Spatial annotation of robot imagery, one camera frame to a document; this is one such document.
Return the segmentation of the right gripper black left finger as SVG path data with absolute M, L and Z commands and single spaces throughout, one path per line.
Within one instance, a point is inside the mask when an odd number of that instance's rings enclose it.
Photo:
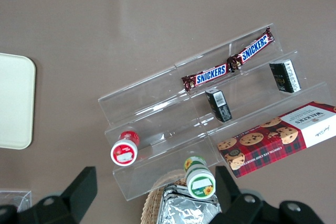
M 85 167 L 59 196 L 48 196 L 27 210 L 1 205 L 1 223 L 80 223 L 98 192 L 94 166 Z

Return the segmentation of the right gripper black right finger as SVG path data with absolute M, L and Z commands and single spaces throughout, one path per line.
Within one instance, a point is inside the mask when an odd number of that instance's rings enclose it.
M 242 193 L 227 167 L 215 169 L 216 196 L 222 209 L 210 223 L 323 223 L 316 212 L 299 201 L 273 207 L 251 193 Z

